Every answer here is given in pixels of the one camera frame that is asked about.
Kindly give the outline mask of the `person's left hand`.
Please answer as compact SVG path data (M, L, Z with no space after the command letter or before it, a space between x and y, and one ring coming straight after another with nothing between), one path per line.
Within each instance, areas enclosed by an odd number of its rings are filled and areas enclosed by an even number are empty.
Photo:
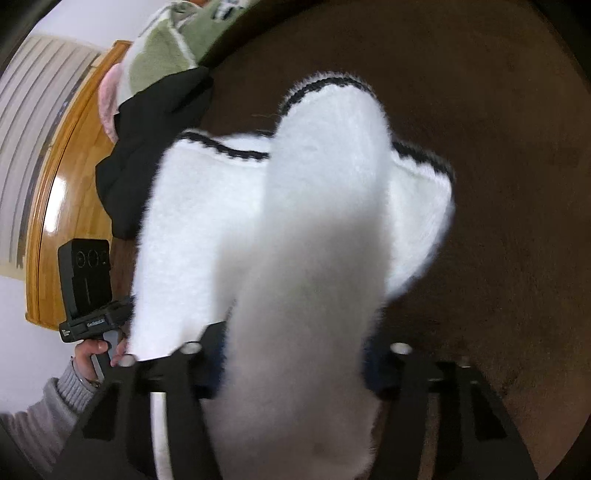
M79 343L74 349L73 364L78 374L89 382L98 381L98 375L92 363L92 357L107 353L109 344L104 340L87 339ZM110 366L115 367L126 353L127 338L123 337L110 357Z

